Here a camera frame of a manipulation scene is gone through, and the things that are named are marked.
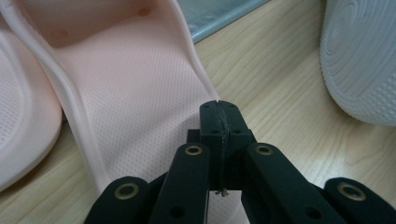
wooden surface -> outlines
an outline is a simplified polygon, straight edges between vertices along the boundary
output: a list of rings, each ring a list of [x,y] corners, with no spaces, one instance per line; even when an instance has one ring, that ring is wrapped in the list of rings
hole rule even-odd
[[[273,0],[196,45],[220,97],[258,141],[323,187],[345,176],[396,206],[396,128],[359,122],[327,93],[318,60],[325,4]],[[0,223],[82,223],[95,200],[67,124],[28,176],[0,193]]]

